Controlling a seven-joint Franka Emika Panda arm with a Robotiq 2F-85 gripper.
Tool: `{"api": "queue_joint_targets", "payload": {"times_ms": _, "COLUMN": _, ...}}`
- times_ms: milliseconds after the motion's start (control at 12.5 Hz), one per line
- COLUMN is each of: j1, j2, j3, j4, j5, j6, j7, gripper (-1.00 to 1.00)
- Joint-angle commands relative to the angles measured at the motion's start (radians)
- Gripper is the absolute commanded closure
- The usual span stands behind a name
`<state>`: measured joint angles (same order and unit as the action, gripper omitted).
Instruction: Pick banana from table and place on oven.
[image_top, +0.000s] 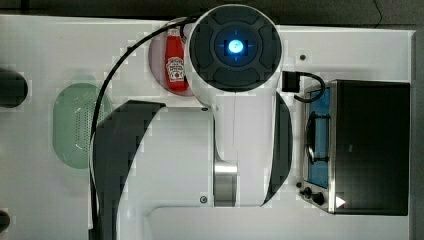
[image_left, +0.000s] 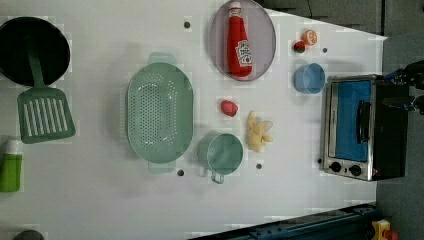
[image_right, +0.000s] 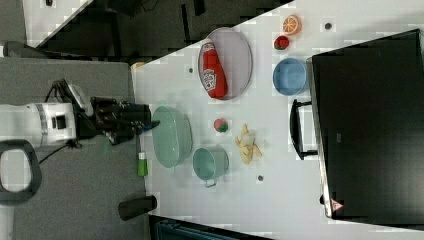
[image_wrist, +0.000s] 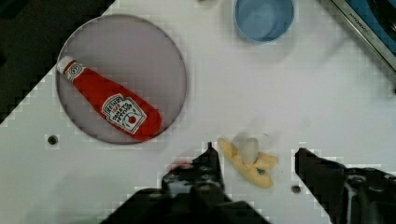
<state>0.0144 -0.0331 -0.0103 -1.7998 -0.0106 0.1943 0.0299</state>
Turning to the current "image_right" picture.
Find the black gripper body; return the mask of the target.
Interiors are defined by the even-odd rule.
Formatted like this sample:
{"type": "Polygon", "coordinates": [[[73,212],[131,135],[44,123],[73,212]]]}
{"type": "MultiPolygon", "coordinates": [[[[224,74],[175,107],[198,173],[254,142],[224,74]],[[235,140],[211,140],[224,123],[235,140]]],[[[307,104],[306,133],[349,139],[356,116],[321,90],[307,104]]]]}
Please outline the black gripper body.
{"type": "Polygon", "coordinates": [[[78,138],[91,139],[97,135],[106,136],[112,145],[133,139],[132,125],[151,122],[151,110],[146,104],[127,101],[118,102],[112,98],[92,97],[90,104],[93,114],[78,113],[78,138]]]}

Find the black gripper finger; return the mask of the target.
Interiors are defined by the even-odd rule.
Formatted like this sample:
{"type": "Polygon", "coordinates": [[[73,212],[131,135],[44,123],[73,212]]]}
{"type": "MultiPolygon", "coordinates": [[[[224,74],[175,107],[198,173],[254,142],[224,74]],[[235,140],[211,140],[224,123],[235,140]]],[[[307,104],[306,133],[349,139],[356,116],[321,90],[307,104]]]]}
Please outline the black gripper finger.
{"type": "Polygon", "coordinates": [[[136,123],[132,125],[132,130],[135,135],[140,135],[143,132],[144,125],[142,123],[136,123]]]}
{"type": "Polygon", "coordinates": [[[157,127],[159,124],[160,124],[160,121],[158,121],[158,120],[152,121],[152,122],[144,124],[142,129],[143,129],[143,131],[148,131],[148,130],[151,130],[151,129],[157,127]]]}

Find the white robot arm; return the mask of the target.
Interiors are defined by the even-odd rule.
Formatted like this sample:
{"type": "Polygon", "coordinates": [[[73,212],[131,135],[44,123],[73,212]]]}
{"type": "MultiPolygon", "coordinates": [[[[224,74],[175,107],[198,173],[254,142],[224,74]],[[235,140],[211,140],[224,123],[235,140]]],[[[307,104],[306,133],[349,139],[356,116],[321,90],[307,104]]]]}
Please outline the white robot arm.
{"type": "Polygon", "coordinates": [[[145,104],[96,99],[91,107],[71,103],[1,106],[1,203],[30,200],[42,183],[42,161],[36,151],[54,153],[98,135],[113,145],[128,141],[160,124],[145,104]]]}

